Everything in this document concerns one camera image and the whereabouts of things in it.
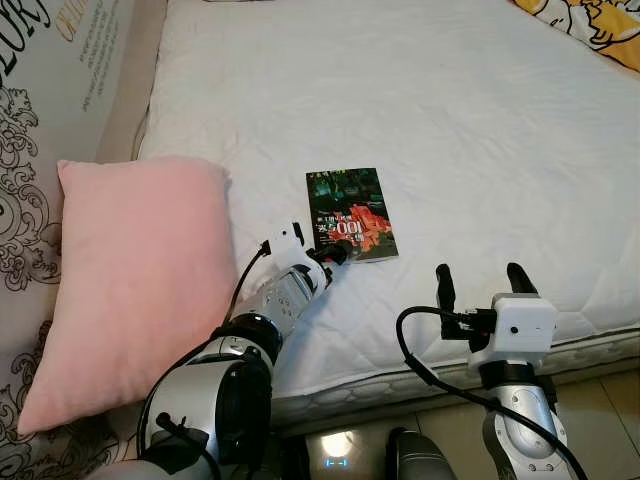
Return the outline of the white quilted mattress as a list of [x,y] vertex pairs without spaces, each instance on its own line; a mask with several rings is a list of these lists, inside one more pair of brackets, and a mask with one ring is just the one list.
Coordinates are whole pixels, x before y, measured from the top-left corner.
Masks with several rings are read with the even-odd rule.
[[433,396],[396,316],[489,305],[516,262],[558,308],[557,374],[639,355],[640,83],[511,0],[169,0],[143,159],[230,178],[238,259],[308,227],[306,174],[372,168],[398,252],[357,262],[288,338],[279,428]]

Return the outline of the dark green red book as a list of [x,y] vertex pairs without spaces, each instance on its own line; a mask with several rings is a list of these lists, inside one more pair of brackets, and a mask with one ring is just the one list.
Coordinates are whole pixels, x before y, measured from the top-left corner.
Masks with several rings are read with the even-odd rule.
[[308,172],[305,183],[316,247],[340,248],[356,262],[399,255],[378,170]]

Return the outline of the orange cartoon print blanket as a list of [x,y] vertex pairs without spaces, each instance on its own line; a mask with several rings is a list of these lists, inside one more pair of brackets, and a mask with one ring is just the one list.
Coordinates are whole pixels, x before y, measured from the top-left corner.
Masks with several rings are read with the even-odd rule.
[[640,72],[640,0],[509,0],[614,63]]

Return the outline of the pink pillow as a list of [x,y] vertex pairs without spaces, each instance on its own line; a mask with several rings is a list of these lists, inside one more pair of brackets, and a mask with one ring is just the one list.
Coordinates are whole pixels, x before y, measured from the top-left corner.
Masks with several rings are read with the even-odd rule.
[[58,166],[61,279],[19,434],[141,401],[223,317],[228,174],[200,157]]

